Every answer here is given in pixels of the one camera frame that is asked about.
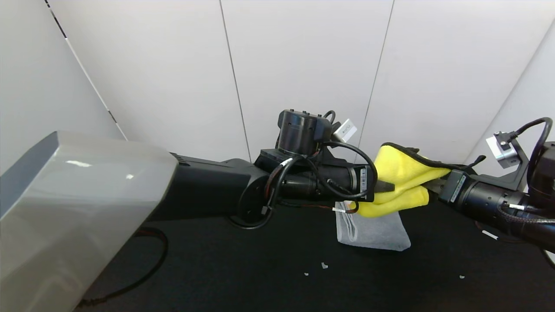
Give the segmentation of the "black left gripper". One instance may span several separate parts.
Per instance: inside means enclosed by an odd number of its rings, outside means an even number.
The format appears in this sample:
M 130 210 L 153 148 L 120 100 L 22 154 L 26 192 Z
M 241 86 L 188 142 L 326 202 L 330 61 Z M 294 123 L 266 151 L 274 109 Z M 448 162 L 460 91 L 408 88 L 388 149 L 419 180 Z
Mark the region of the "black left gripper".
M 369 166 L 323 166 L 322 176 L 329 185 L 328 188 L 323 186 L 324 193 L 333 198 L 347 199 L 346 195 L 355 195 L 365 192 L 365 195 L 358 197 L 357 200 L 362 202 L 372 202 L 374 200 L 373 193 L 390 193 L 394 192 L 396 186 L 394 183 L 376 180 L 373 185 L 373 191 L 369 189 L 373 176 L 371 176 Z

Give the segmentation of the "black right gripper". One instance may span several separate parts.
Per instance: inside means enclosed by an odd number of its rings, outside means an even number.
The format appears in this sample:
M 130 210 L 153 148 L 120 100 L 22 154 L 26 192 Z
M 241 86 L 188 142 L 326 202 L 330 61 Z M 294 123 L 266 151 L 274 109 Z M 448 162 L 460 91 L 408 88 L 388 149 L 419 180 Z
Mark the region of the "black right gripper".
M 438 199 L 448 207 L 478 222 L 500 222 L 498 206 L 502 188 L 479 181 L 476 175 L 453 170 L 447 179 L 433 179 L 421 186 L 439 194 Z

